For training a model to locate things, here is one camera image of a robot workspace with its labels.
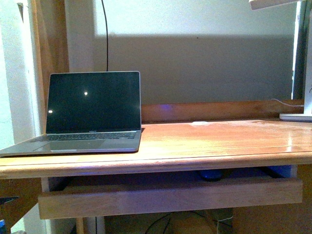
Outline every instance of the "white wall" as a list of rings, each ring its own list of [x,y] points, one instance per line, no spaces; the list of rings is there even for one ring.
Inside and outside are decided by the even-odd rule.
[[[4,148],[35,136],[36,125],[31,93],[34,85],[33,57],[31,54],[31,38],[29,25],[22,21],[18,5],[12,0],[0,1],[0,70],[1,70],[1,116],[0,132],[7,134]]]
[[[105,71],[101,1],[66,0],[70,71]],[[142,103],[287,99],[296,4],[104,0],[109,70],[141,72]]]
[[[27,234],[46,234],[45,221],[40,220],[38,204],[11,228],[12,233],[18,231],[25,231]]]

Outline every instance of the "desk lamp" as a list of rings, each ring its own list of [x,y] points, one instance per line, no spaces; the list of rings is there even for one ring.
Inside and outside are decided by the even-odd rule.
[[[298,0],[249,0],[252,10],[281,4],[296,2]],[[279,118],[285,121],[312,122],[312,23],[309,23],[309,35],[306,62],[306,84],[304,93],[304,113],[303,114],[280,114]]]

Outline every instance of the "computer mouse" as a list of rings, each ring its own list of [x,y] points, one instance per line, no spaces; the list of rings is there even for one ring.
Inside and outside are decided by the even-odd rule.
[[[214,170],[200,170],[197,171],[202,179],[205,181],[219,181],[222,179],[223,171],[221,169]]]

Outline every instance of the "wooden panel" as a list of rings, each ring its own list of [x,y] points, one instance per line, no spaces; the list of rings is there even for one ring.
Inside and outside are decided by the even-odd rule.
[[[185,176],[179,182],[175,176],[172,180],[168,177],[164,180],[159,175],[154,175],[157,180],[153,180],[151,176],[129,175],[131,180],[118,178],[123,181],[121,183],[109,177],[111,185],[82,184],[61,192],[43,193],[39,196],[40,217],[55,219],[202,210],[296,203],[302,199],[302,182],[295,178],[205,182]],[[86,183],[85,179],[80,178],[80,181]]]
[[[312,233],[312,165],[299,165],[303,181],[300,204],[234,208],[236,234],[305,234]]]
[[[19,196],[19,199],[5,203],[3,217],[9,230],[38,201],[41,194],[40,179],[8,179],[0,180],[0,197]]]
[[[64,0],[32,0],[39,87],[47,104],[51,73],[69,71]]]
[[[0,178],[191,171],[312,163],[312,123],[148,124],[133,154],[0,158]]]
[[[303,100],[286,100],[303,105]],[[276,100],[142,105],[142,122],[183,122],[249,118],[278,118],[279,113],[303,113],[303,107]]]

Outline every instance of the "white lamp base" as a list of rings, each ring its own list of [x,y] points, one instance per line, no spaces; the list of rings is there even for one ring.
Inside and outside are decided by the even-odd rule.
[[[283,121],[312,122],[312,114],[279,114],[279,118]]]

